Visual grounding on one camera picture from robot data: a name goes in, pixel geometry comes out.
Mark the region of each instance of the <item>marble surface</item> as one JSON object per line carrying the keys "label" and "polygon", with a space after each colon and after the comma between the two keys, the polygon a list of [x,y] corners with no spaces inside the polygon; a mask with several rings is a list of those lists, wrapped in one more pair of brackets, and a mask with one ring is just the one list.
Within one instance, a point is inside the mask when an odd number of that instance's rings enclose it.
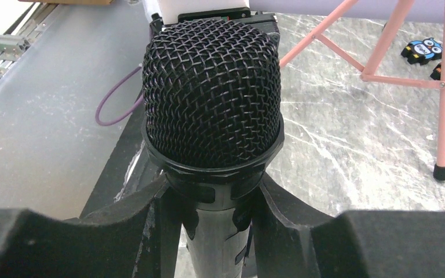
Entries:
{"label": "marble surface", "polygon": [[[321,19],[279,14],[280,55]],[[341,19],[325,35],[365,63],[384,23]],[[405,23],[378,74],[428,79],[437,62],[409,65],[400,52],[429,36],[441,41],[442,25]],[[438,90],[364,83],[316,41],[282,69],[286,141],[267,172],[331,215],[355,208],[445,210],[445,182],[432,178],[438,109]],[[195,277],[184,247],[176,277]]]}

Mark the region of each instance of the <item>microphone holder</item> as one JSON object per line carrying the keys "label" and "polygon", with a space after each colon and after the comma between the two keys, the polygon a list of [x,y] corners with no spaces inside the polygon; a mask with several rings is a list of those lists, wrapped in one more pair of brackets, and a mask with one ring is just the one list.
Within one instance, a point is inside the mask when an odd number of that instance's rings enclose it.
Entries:
{"label": "microphone holder", "polygon": [[[161,154],[147,134],[144,119],[141,132],[149,158],[166,172],[169,185],[183,197],[180,217],[199,278],[240,277],[251,246],[255,189],[284,144],[282,115],[278,120],[277,136],[260,156],[237,166],[204,169],[177,163]],[[254,276],[254,268],[248,274]]]}
{"label": "microphone holder", "polygon": [[[277,140],[272,151],[279,146]],[[173,278],[181,226],[198,224],[187,222],[193,219],[194,202],[169,177],[164,173],[81,219],[59,221],[26,209],[0,210],[0,278]],[[246,225],[251,220],[255,249],[250,261],[256,261],[259,278],[445,277],[445,212],[346,211],[332,217],[266,173],[249,192]],[[248,262],[248,250],[222,263],[241,264],[242,256]],[[206,255],[197,263],[209,264]]]}

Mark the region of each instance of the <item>pink tripod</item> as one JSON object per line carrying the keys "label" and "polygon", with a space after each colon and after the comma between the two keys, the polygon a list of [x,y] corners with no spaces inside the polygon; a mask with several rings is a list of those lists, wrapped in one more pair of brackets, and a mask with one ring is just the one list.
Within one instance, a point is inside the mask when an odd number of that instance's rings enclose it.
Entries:
{"label": "pink tripod", "polygon": [[347,12],[358,0],[345,0],[332,13],[329,14],[318,26],[311,31],[297,46],[294,47],[280,61],[281,68],[289,63],[296,55],[303,51],[313,40],[317,39],[324,43],[328,48],[337,53],[350,65],[357,68],[360,72],[360,78],[365,82],[381,82],[403,86],[413,86],[421,88],[440,89],[440,107],[439,107],[439,129],[437,139],[437,160],[434,166],[433,176],[438,181],[445,181],[445,7],[444,7],[444,33],[443,33],[443,57],[441,81],[425,81],[417,79],[394,78],[388,76],[375,75],[380,66],[380,62],[390,47],[396,33],[400,29],[408,15],[415,0],[399,0],[396,4],[390,19],[388,20],[383,33],[374,48],[374,51],[367,61],[366,65],[352,58],[348,53],[338,47],[334,42],[323,36],[323,32],[336,22],[345,12]]}

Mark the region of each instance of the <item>black microphone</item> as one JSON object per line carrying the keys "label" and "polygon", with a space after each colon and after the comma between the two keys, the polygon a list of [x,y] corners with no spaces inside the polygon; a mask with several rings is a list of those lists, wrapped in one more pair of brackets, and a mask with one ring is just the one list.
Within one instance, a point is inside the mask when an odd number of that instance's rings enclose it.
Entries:
{"label": "black microphone", "polygon": [[143,137],[190,207],[195,272],[241,277],[254,189],[284,141],[277,48],[243,23],[186,21],[153,37],[143,66]]}

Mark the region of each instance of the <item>cardboard box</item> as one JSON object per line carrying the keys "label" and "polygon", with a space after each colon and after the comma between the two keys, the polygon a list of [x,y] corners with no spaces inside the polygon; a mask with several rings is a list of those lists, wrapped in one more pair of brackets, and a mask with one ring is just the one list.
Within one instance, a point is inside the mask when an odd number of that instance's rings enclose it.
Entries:
{"label": "cardboard box", "polygon": [[109,5],[114,0],[19,0],[20,2],[39,2],[70,5]]}

